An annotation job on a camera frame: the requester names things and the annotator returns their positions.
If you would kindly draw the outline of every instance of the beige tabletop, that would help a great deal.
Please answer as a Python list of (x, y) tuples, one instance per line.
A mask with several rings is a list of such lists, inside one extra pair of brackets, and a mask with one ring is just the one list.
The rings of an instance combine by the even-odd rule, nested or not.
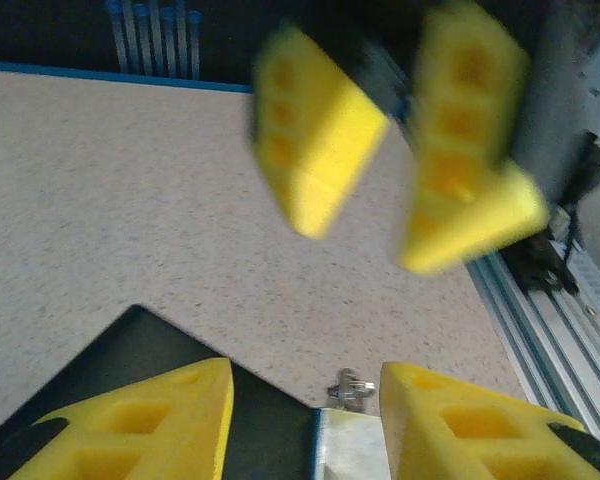
[(0, 73), (0, 423), (132, 303), (312, 406), (339, 368), (377, 382), (388, 360), (523, 395), (467, 271), (391, 262), (413, 169), (399, 131), (318, 243), (276, 210), (246, 106)]

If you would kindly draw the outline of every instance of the hexagonal cutout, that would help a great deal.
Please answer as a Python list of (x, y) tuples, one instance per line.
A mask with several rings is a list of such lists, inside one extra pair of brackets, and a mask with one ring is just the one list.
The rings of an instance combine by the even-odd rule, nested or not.
[(480, 184), (480, 169), (471, 156), (453, 150), (432, 149), (428, 160), (431, 165), (429, 188), (463, 202), (475, 199)]
[(494, 455), (483, 461), (496, 480), (575, 480), (567, 469), (540, 456)]
[(458, 438), (520, 438), (506, 414), (492, 407), (450, 407), (441, 412)]
[(109, 408), (94, 424), (92, 431), (149, 435), (171, 410), (172, 405), (154, 401), (122, 401)]
[(273, 134), (268, 138), (269, 158), (285, 168), (291, 168), (295, 160), (295, 144), (286, 135)]
[(493, 91), (495, 59), (482, 45), (462, 45), (451, 54), (451, 80), (458, 86), (477, 92)]
[(456, 102), (437, 106), (434, 128), (446, 137), (478, 146), (486, 142), (491, 131), (487, 116), (481, 108)]
[(291, 128), (295, 123), (295, 114), (291, 107), (282, 102), (270, 102), (269, 111), (271, 119), (286, 128)]
[(67, 480), (124, 480), (140, 457), (126, 448), (83, 448), (76, 453), (76, 475)]
[(273, 61), (273, 85), (284, 91), (290, 92), (295, 87), (295, 69), (290, 60), (279, 58)]

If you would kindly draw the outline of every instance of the screw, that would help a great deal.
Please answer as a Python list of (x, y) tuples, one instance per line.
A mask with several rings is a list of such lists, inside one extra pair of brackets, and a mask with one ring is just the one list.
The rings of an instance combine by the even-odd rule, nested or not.
[(547, 282), (547, 285), (552, 287), (556, 287), (560, 284), (560, 280), (553, 272), (547, 272), (544, 276), (544, 281)]
[(337, 403), (338, 408), (364, 413), (364, 401), (375, 391), (373, 383), (360, 380), (352, 369), (343, 368), (338, 372), (338, 383), (327, 389), (327, 395), (330, 401)]

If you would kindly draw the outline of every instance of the black tray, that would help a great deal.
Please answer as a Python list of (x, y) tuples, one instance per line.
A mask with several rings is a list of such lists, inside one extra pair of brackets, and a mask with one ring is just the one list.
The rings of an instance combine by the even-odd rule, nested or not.
[[(60, 407), (221, 356), (133, 305), (0, 426), (0, 446)], [(314, 410), (232, 362), (235, 399), (223, 478), (307, 479)], [(5, 453), (0, 462), (17, 462)]]

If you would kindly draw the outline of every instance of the test tube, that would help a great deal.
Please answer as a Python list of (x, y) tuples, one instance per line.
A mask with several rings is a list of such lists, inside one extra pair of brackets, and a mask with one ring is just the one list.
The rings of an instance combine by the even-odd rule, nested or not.
[(156, 61), (158, 75), (164, 77), (164, 58), (162, 57), (162, 32), (160, 29), (160, 7), (158, 0), (149, 0), (151, 35), (153, 37), (153, 58)]
[(189, 76), (187, 66), (187, 13), (184, 9), (184, 0), (176, 0), (176, 14), (178, 17), (178, 54), (180, 56), (180, 77)]
[(138, 23), (138, 35), (140, 36), (140, 45), (142, 46), (142, 63), (144, 64), (144, 74), (153, 76), (153, 66), (151, 65), (151, 43), (149, 41), (149, 9), (144, 3), (136, 3), (133, 6), (133, 15)]
[(202, 13), (191, 10), (187, 13), (189, 21), (189, 48), (191, 49), (191, 78), (200, 80), (200, 23)]
[(140, 55), (138, 53), (138, 38), (136, 37), (136, 24), (133, 21), (133, 7), (131, 0), (122, 0), (122, 16), (127, 33), (127, 44), (129, 45), (129, 58), (131, 60), (131, 71), (140, 73)]
[(116, 43), (120, 72), (129, 73), (127, 47), (124, 44), (124, 33), (122, 31), (122, 4), (120, 0), (106, 0), (104, 5), (111, 18), (111, 28), (113, 29), (113, 39)]
[(170, 77), (176, 76), (176, 45), (174, 40), (174, 23), (176, 12), (171, 7), (162, 7), (160, 17), (163, 21), (164, 37), (167, 43), (167, 68)]

